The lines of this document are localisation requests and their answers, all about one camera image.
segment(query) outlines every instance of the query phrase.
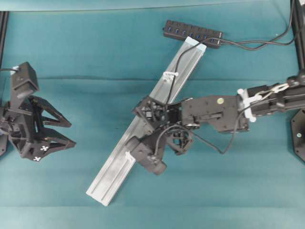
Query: mounting plate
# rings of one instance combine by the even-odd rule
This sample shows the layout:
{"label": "mounting plate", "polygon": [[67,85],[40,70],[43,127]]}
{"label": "mounting plate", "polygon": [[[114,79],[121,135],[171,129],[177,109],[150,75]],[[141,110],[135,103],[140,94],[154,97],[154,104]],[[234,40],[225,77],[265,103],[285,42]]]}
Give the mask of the mounting plate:
{"label": "mounting plate", "polygon": [[290,120],[295,154],[305,162],[305,109]]}

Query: black bracket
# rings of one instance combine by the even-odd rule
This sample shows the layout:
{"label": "black bracket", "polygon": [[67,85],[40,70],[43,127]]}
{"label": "black bracket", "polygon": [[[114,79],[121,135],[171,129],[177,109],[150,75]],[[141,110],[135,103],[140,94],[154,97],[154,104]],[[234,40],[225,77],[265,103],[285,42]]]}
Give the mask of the black bracket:
{"label": "black bracket", "polygon": [[6,27],[8,23],[9,12],[0,11],[0,67],[2,63],[2,55],[5,41]]}
{"label": "black bracket", "polygon": [[290,123],[294,152],[305,161],[305,109],[299,110]]}

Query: zip tie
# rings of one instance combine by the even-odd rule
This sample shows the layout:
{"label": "zip tie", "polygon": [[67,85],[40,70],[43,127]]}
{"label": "zip tie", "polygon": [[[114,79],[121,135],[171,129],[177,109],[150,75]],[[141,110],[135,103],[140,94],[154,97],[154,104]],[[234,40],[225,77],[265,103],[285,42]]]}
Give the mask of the zip tie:
{"label": "zip tie", "polygon": [[173,80],[173,76],[178,76],[179,73],[176,72],[176,73],[173,73],[173,72],[163,72],[163,79],[170,82]]}
{"label": "zip tie", "polygon": [[261,91],[261,92],[258,92],[256,93],[255,95],[261,95],[261,94],[265,94],[267,93],[264,97],[262,97],[261,100],[264,100],[266,98],[268,98],[269,96],[271,96],[272,94],[275,94],[275,93],[278,93],[278,92],[281,92],[281,91],[284,91],[286,90],[287,88],[289,87],[289,84],[288,83],[282,83],[282,84],[279,84],[279,85],[276,85],[274,87],[272,87],[270,90],[268,91]]}

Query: aluminum profile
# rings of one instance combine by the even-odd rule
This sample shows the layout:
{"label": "aluminum profile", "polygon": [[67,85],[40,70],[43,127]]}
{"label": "aluminum profile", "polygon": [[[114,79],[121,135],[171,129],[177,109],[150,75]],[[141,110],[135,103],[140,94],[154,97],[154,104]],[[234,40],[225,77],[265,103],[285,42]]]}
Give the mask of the aluminum profile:
{"label": "aluminum profile", "polygon": [[[181,53],[197,43],[198,42],[196,40],[188,37],[165,71],[173,72]],[[203,56],[205,49],[206,46],[200,44],[196,48],[186,52],[181,59],[178,68],[179,76],[176,77],[170,103],[174,101],[177,94],[180,92],[193,69]],[[172,84],[172,79],[173,78],[168,75],[162,75],[155,88],[150,93],[150,97],[165,103]],[[99,201],[104,206],[109,205],[115,193],[118,191],[122,182],[125,180],[135,163],[135,159],[127,152],[128,150],[125,147],[125,143],[132,136],[135,135],[141,137],[147,131],[151,130],[141,119],[135,117],[88,188],[86,192],[87,195]]]}

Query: white clamp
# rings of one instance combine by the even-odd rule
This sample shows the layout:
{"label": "white clamp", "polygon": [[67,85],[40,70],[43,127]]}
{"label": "white clamp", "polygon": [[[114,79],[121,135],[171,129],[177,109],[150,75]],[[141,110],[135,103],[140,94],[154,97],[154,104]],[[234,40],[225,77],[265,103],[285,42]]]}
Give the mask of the white clamp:
{"label": "white clamp", "polygon": [[[14,66],[14,67],[12,67],[12,69],[18,71],[19,70],[19,66]],[[15,73],[16,73],[15,71],[10,71],[10,75],[13,75]]]}
{"label": "white clamp", "polygon": [[163,79],[165,79],[166,81],[172,81],[173,80],[173,76],[178,76],[179,73],[173,73],[173,72],[163,72]]}
{"label": "white clamp", "polygon": [[130,151],[125,152],[125,157],[129,161],[132,161],[132,162],[135,161],[135,158],[130,154]]}
{"label": "white clamp", "polygon": [[[244,89],[238,89],[237,93],[243,99],[244,108],[250,106],[251,103],[253,103],[255,101],[259,101],[259,100],[262,99],[261,95],[255,95],[253,97],[249,97],[247,89],[245,89],[245,90]],[[246,118],[248,118],[250,120],[250,122],[252,122],[252,123],[256,121],[256,117],[253,116],[251,108],[248,108],[244,111],[244,116]]]}

